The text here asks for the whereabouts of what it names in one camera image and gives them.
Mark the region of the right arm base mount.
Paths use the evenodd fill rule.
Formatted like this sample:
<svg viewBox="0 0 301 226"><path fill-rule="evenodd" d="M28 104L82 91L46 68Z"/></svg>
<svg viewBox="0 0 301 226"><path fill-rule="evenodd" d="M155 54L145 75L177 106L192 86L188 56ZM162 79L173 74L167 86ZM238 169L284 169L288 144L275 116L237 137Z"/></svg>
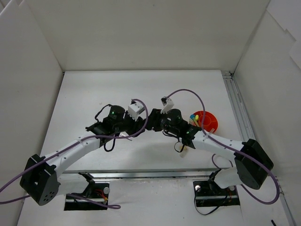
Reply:
<svg viewBox="0 0 301 226"><path fill-rule="evenodd" d="M194 207L202 216L215 213L221 207L240 206L236 187L220 188L212 173L207 180L194 180Z"/></svg>

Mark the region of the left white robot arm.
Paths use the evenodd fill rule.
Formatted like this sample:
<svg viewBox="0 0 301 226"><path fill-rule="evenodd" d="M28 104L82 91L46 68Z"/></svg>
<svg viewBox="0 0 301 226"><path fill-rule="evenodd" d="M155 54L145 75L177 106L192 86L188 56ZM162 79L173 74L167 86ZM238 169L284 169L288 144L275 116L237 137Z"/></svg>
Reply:
<svg viewBox="0 0 301 226"><path fill-rule="evenodd" d="M79 136L66 147L49 155L31 156L21 176L20 186L39 205L44 206L61 194L80 194L90 197L94 192L94 185L86 176L77 174L73 178L63 178L63 173L76 161L90 152L104 148L111 152L106 144L116 143L121 139L132 138L145 131L148 119L142 119L141 113L147 113L146 105L138 99L132 101L125 110L119 105L110 105L107 117L86 127L83 135Z"/></svg>

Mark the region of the small scissors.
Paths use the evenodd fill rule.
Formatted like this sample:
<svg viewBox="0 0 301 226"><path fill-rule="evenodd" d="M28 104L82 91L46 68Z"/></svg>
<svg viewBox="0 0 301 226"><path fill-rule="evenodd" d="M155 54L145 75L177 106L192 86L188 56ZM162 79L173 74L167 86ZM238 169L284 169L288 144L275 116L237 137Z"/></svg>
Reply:
<svg viewBox="0 0 301 226"><path fill-rule="evenodd" d="M127 135L124 134L124 133L120 133L119 137L124 137L125 139L127 139L127 140L129 140L129 141L132 141L132 138L127 137Z"/></svg>

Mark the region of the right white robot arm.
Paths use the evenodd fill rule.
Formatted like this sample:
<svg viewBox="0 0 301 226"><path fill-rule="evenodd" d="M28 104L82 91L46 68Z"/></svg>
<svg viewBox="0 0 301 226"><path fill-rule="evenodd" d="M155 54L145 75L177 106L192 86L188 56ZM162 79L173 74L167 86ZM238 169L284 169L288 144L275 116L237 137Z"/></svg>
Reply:
<svg viewBox="0 0 301 226"><path fill-rule="evenodd" d="M214 135L189 124L182 118L178 109L169 110L167 113L153 109L148 117L146 129L163 130L184 146L205 150L233 162L234 167L218 170L210 177L208 188L214 194L219 194L228 186L236 185L258 190L274 167L256 140L243 142Z"/></svg>

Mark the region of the white eraser block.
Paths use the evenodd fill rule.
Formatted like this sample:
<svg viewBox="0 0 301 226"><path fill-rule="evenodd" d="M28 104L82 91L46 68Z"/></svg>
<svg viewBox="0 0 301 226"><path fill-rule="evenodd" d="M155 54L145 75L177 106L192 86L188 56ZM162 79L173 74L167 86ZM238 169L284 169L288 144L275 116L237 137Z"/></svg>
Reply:
<svg viewBox="0 0 301 226"><path fill-rule="evenodd" d="M182 151L182 152L180 153L180 157L181 157L181 158L184 158L184 157L187 155L187 153L188 153L188 150Z"/></svg>

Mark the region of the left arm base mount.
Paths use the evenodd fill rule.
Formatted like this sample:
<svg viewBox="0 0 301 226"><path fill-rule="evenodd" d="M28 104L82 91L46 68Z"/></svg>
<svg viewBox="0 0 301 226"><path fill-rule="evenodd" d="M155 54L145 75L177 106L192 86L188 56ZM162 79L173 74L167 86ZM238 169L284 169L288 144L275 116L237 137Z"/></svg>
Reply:
<svg viewBox="0 0 301 226"><path fill-rule="evenodd" d="M82 193L75 193L75 195L88 198L94 202L108 205L110 183L109 181L98 181L91 174L80 173L88 181L88 186ZM88 210L107 210L107 207L99 206L90 203L86 200L73 198L69 195L65 198L64 211L88 211Z"/></svg>

